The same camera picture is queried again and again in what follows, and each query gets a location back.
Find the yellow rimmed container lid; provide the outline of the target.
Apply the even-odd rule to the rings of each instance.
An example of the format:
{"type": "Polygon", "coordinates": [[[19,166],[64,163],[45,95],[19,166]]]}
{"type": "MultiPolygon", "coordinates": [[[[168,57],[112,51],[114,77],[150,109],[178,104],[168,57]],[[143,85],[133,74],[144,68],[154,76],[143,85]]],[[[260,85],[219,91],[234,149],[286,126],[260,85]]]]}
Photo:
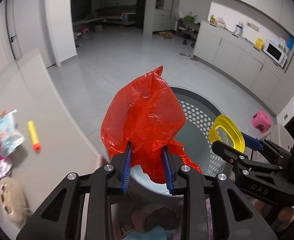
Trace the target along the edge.
{"type": "Polygon", "coordinates": [[[245,150],[242,133],[226,115],[221,114],[214,120],[209,130],[209,140],[211,143],[222,141],[241,153],[245,150]]]}

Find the beige plush monkey toy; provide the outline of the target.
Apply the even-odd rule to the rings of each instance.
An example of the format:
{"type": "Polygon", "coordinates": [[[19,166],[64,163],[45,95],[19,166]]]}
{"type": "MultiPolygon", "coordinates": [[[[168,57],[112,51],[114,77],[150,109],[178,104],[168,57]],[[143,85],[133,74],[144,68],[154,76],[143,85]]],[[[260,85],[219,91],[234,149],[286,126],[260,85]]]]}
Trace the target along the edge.
{"type": "Polygon", "coordinates": [[[5,217],[16,225],[23,226],[32,215],[21,186],[11,177],[0,180],[0,204],[5,217]]]}

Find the yellow foam dart orange tip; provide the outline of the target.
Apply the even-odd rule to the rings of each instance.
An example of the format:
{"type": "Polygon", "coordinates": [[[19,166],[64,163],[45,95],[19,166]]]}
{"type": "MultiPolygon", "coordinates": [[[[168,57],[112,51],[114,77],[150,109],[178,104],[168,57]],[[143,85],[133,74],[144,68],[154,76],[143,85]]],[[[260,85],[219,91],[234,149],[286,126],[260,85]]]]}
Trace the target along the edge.
{"type": "Polygon", "coordinates": [[[41,150],[41,144],[38,138],[38,134],[37,134],[37,130],[35,128],[34,122],[33,121],[29,121],[27,123],[27,128],[28,128],[28,133],[30,136],[30,140],[31,140],[31,144],[33,146],[33,149],[36,152],[39,152],[41,150]]]}

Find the red plastic bag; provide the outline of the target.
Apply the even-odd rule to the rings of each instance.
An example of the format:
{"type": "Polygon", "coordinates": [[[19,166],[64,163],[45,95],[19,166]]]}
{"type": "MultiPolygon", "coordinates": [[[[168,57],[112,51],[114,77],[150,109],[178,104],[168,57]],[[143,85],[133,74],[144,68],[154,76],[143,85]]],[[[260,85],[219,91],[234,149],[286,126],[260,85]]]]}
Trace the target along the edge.
{"type": "Polygon", "coordinates": [[[131,165],[139,165],[158,184],[165,182],[161,149],[182,158],[183,164],[200,172],[174,136],[186,117],[172,89],[161,77],[163,66],[155,68],[114,96],[101,124],[100,136],[110,158],[125,151],[131,143],[131,165]]]}

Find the small pink stool far room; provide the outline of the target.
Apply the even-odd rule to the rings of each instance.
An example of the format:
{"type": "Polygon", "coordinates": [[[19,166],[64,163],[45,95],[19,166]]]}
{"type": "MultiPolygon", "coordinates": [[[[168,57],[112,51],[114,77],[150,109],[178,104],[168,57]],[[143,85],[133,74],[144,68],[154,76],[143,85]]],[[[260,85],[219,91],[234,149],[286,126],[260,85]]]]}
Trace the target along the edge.
{"type": "Polygon", "coordinates": [[[81,33],[82,33],[82,35],[84,35],[84,36],[86,36],[89,32],[90,32],[90,31],[89,31],[88,28],[82,28],[82,29],[81,29],[81,33]]]}

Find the pink plastic stool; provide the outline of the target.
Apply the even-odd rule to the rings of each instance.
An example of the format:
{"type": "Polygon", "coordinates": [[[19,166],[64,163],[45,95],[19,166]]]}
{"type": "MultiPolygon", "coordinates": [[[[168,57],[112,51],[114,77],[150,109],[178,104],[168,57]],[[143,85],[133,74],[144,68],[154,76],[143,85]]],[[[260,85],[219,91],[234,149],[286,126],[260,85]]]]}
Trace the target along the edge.
{"type": "Polygon", "coordinates": [[[260,110],[252,117],[251,124],[261,133],[265,133],[272,126],[272,119],[268,113],[260,110]]]}

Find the grey perforated laundry basket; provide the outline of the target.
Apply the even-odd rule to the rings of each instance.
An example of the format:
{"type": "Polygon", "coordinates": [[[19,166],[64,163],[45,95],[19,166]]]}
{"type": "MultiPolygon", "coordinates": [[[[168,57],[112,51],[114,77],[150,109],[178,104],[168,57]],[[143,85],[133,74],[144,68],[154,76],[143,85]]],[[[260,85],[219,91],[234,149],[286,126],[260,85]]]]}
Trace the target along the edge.
{"type": "MultiPolygon", "coordinates": [[[[184,151],[204,175],[215,177],[219,173],[231,174],[231,165],[212,152],[209,130],[221,111],[209,100],[190,90],[172,87],[185,114],[186,123],[174,137],[184,146],[184,151]]],[[[165,184],[156,184],[140,166],[131,169],[128,194],[143,204],[180,205],[182,196],[172,196],[165,184]]]]}

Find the crumpled white paper ball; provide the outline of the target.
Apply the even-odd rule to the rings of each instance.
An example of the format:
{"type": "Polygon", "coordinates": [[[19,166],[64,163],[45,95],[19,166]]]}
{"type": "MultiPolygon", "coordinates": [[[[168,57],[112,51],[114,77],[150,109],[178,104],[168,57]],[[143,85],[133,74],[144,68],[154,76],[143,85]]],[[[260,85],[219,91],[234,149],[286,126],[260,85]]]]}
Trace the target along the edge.
{"type": "Polygon", "coordinates": [[[13,162],[10,158],[0,160],[0,179],[11,175],[13,162]]]}

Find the blue cartoon wet wipes pack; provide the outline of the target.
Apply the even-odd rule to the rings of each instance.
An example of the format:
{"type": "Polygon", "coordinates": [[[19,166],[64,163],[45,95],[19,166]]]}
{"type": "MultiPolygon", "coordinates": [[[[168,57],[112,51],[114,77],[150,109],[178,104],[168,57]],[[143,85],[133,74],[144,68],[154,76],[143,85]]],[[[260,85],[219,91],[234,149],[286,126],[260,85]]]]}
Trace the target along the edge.
{"type": "Polygon", "coordinates": [[[0,118],[0,145],[1,155],[4,158],[12,154],[16,148],[25,141],[24,135],[16,128],[16,121],[14,118],[16,112],[17,109],[0,118]]]}

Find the white lower cabinet run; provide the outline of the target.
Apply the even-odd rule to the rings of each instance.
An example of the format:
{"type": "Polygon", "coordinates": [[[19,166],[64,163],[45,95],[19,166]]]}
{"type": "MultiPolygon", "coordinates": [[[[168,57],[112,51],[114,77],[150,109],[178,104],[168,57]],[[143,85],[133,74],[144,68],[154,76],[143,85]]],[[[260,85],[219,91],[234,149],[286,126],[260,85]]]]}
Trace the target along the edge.
{"type": "Polygon", "coordinates": [[[247,89],[275,114],[281,102],[271,101],[283,69],[263,51],[232,32],[202,21],[193,56],[247,89]]]}

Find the white microwave oven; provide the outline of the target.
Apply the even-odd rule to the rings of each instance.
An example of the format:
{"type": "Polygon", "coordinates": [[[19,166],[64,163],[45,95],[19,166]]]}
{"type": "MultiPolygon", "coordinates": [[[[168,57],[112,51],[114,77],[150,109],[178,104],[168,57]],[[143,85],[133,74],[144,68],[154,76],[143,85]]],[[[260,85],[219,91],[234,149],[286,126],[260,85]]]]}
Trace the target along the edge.
{"type": "Polygon", "coordinates": [[[284,65],[287,61],[287,55],[281,48],[278,47],[278,45],[270,40],[266,40],[264,42],[262,51],[273,61],[275,61],[281,68],[284,68],[284,65]]]}

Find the yellow box on counter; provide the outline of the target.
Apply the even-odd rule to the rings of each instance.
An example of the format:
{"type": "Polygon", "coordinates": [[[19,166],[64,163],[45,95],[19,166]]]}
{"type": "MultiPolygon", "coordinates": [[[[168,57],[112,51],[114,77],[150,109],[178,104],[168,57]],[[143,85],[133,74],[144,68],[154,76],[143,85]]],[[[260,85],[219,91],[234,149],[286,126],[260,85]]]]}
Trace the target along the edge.
{"type": "Polygon", "coordinates": [[[262,50],[264,46],[264,41],[261,38],[257,38],[255,42],[255,48],[262,50]]]}

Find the white bottle on counter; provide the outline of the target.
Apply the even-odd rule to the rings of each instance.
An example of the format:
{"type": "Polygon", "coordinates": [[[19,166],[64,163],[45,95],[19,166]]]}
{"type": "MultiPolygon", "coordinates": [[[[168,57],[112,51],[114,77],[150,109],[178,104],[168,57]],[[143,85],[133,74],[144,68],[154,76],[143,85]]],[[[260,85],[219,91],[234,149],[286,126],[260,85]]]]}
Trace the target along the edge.
{"type": "Polygon", "coordinates": [[[236,24],[234,34],[237,36],[243,35],[243,22],[240,21],[236,24]]]}

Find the cardboard box on floor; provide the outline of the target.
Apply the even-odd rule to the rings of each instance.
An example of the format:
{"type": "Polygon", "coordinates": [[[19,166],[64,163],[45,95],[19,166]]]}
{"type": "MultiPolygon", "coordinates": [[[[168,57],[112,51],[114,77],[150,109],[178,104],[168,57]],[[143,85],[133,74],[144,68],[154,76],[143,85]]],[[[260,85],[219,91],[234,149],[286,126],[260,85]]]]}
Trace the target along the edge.
{"type": "Polygon", "coordinates": [[[172,39],[173,34],[170,31],[160,31],[159,35],[165,39],[172,39]]]}

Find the green bag on rack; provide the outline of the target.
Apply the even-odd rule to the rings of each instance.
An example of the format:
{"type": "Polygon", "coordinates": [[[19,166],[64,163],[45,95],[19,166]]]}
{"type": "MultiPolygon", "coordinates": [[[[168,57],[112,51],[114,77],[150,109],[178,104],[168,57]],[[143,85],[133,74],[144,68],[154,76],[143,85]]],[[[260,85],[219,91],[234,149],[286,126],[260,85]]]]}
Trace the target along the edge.
{"type": "Polygon", "coordinates": [[[190,22],[190,23],[195,23],[197,20],[197,15],[193,15],[192,12],[190,11],[185,17],[184,21],[190,22]]]}

